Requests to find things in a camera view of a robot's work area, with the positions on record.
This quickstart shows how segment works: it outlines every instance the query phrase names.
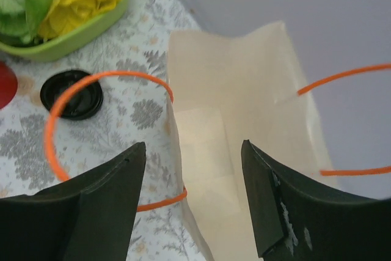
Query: bag handle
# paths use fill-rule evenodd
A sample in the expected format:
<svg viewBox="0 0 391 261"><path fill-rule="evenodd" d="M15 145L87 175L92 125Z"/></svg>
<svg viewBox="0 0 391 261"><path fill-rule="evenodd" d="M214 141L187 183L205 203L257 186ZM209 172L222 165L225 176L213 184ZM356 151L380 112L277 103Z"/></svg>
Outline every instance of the bag handle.
<svg viewBox="0 0 391 261"><path fill-rule="evenodd" d="M46 121L45 125L45 132L44 132L44 149L45 149L45 155L48 159L49 165L52 168L54 174L56 177L64 182L66 180L69 180L69 175L67 172L62 168L60 162L57 159L56 151L54 148L54 141L53 141L53 135L56 130L56 120L61 115L62 111L65 108L65 105L71 100L72 96L74 94L78 93L83 88L87 87L88 85L98 81L101 78L107 77L107 76L136 76L138 78L147 79L151 82L154 82L155 84L162 85L168 92L171 102L174 102L174 95L172 93L172 90L168 83L164 82L163 80L148 75L146 73L141 72L130 72L125 70L114 70L109 72L101 72L94 75L86 76L85 78L81 79L77 83L74 83L72 86L70 86L67 90L65 90L61 96L55 101L53 104L53 107L50 110L50 115L48 120ZM177 202L182 201L186 196L188 195L188 192L183 186L183 192L179 194L178 196L174 198L168 198L159 202L146 204L146 205L140 205L137 208L137 212L140 211L148 211L156 208L165 207Z"/></svg>
<svg viewBox="0 0 391 261"><path fill-rule="evenodd" d="M355 68L353 70L348 70L346 72L337 73L332 76L328 76L327 78L320 79L308 86L305 86L299 89L296 93L298 96L306 94L310 92L312 89L320 87L324 84L327 84L331 81L335 81L336 79L345 78L347 76L358 75L359 73L368 73L368 72L376 72L379 70L390 70L391 64L376 64L369 65L367 67ZM339 170L339 171L325 171L320 170L320 174L325 177L331 176L357 176L357 175L375 175L375 174L388 174L391 172L391 166L379 167L379 168L370 168L370 169L357 169L357 170Z"/></svg>

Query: gray background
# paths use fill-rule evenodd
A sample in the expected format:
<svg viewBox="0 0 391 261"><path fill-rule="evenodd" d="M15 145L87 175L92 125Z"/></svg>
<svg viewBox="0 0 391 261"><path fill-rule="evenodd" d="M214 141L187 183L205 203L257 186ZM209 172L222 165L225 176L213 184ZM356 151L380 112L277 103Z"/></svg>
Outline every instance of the gray background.
<svg viewBox="0 0 391 261"><path fill-rule="evenodd" d="M309 82L391 62L391 0L183 1L204 29L227 36L283 20ZM390 72L370 73L313 91L336 168L391 165L390 81ZM391 196L390 174L340 181L352 193Z"/></svg>

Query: green bowl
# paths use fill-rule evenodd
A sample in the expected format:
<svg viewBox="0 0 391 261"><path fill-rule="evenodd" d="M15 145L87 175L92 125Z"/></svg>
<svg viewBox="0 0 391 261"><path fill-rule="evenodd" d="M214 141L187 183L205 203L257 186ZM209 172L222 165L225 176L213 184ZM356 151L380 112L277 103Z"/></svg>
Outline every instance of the green bowl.
<svg viewBox="0 0 391 261"><path fill-rule="evenodd" d="M129 0L120 0L114 10L98 15L72 32L41 45L19 48L0 42L0 50L32 61L55 61L102 34L126 12L128 3Z"/></svg>

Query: floral tablecloth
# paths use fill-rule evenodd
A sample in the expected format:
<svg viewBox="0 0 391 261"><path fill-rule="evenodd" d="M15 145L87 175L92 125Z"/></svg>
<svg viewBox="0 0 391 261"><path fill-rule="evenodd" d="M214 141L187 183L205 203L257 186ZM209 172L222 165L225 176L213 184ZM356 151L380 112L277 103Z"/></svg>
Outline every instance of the floral tablecloth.
<svg viewBox="0 0 391 261"><path fill-rule="evenodd" d="M0 111L0 196L34 194L59 183L42 146L48 111L39 93L50 76L79 68L91 73L135 70L164 79L169 34L180 28L197 25L177 0L130 0L127 13L110 30L57 62L42 64L0 53L19 80L17 96ZM145 141L140 204L176 196L180 190L171 164L164 88L125 77L100 83L104 101L98 114L58 123L57 155L65 170L74 177ZM127 260L205 259L183 225L179 205L174 205L136 215Z"/></svg>

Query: yellow cloth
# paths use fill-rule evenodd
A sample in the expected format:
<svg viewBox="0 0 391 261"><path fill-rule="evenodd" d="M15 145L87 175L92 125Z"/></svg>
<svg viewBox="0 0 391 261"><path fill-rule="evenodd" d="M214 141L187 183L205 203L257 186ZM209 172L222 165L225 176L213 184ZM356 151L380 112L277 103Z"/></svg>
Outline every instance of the yellow cloth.
<svg viewBox="0 0 391 261"><path fill-rule="evenodd" d="M96 15L112 10L120 0L53 0L38 35L53 39L84 24Z"/></svg>

